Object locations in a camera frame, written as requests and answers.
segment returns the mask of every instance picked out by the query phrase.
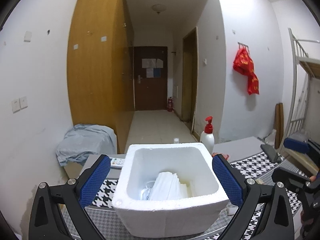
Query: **red bottle cap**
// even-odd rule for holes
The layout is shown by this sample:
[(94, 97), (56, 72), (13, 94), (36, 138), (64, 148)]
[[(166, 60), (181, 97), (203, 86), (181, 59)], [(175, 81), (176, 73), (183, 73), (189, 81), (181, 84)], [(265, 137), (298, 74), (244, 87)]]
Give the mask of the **red bottle cap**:
[(212, 133), (213, 132), (213, 125), (211, 124), (211, 122), (212, 122), (212, 116), (208, 116), (205, 120), (208, 122), (208, 124), (205, 126), (205, 128), (204, 128), (204, 132), (205, 133), (208, 133), (208, 134), (210, 134), (210, 133)]

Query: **wooden wardrobe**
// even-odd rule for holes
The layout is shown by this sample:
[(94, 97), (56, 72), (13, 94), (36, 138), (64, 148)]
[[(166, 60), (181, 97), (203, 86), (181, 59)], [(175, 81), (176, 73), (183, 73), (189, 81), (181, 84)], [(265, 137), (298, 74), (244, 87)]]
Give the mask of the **wooden wardrobe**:
[(126, 0), (78, 0), (67, 58), (73, 124), (115, 130), (124, 153), (134, 113), (133, 28)]

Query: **door handle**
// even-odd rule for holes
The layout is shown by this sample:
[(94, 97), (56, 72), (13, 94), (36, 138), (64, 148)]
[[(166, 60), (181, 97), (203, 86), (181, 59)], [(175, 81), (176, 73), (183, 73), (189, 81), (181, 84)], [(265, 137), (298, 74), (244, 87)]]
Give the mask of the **door handle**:
[(138, 84), (141, 84), (141, 79), (142, 79), (142, 77), (140, 75), (138, 75)]

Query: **light blue fabric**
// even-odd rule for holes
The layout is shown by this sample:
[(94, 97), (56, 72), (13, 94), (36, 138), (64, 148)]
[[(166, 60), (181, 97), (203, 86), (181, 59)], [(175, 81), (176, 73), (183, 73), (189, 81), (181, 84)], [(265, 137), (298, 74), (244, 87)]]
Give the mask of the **light blue fabric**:
[(66, 133), (56, 150), (60, 166), (66, 166), (68, 161), (83, 166), (90, 154), (117, 154), (117, 137), (113, 129), (77, 124)]

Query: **fire extinguisher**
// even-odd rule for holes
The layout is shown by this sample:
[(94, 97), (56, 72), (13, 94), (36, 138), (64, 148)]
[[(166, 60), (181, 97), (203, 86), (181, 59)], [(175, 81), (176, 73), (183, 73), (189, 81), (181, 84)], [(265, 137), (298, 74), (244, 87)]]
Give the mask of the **fire extinguisher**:
[(172, 112), (173, 110), (173, 98), (168, 98), (168, 112)]

